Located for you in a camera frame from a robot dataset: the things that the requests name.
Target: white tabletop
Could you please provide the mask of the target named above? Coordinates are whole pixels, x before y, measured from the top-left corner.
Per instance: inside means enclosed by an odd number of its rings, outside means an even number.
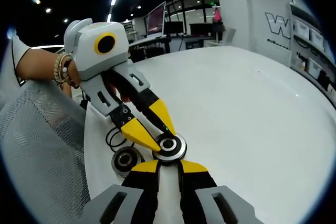
[[[275,61],[234,47],[187,50],[136,66],[186,139],[186,160],[207,167],[217,185],[252,204],[266,224],[298,223],[307,216],[336,157],[336,111],[314,85]],[[110,119],[89,104],[84,150],[91,198],[123,181],[111,168],[113,153],[104,140],[111,128]],[[139,150],[146,161],[152,159],[149,150]],[[177,169],[162,167],[154,223],[183,223],[179,196]]]

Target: gray plastic housing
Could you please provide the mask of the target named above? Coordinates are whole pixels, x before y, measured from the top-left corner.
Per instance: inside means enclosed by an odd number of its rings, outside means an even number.
[[[195,192],[207,224],[263,224],[257,219],[254,207],[227,186],[198,189]]]
[[[88,202],[71,224],[130,224],[143,189],[112,185]]]

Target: person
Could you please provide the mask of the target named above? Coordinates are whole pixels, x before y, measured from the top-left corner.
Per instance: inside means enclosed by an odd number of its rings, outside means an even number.
[[[60,87],[65,94],[71,97],[71,85],[80,85],[80,77],[70,55],[65,55],[61,61],[60,69],[63,69],[65,62],[69,62],[67,67],[69,83],[63,79]],[[59,54],[48,52],[43,49],[31,49],[24,44],[19,37],[14,34],[5,50],[4,59],[0,68],[0,109],[4,104],[20,89],[23,80],[55,80],[55,63],[60,61]],[[129,99],[121,97],[123,102]]]

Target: recessed ceiling light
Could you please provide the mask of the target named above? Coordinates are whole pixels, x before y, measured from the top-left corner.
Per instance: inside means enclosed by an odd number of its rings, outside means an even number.
[[[40,0],[32,0],[35,4],[39,5],[41,3]]]

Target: monitor screen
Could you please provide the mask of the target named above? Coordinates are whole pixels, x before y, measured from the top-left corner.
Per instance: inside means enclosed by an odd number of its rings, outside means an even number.
[[[194,36],[211,36],[213,25],[212,23],[190,24],[190,33]]]
[[[148,14],[147,35],[163,32],[165,6],[166,2],[163,2]]]
[[[183,22],[165,22],[164,23],[164,34],[180,34],[183,33]]]

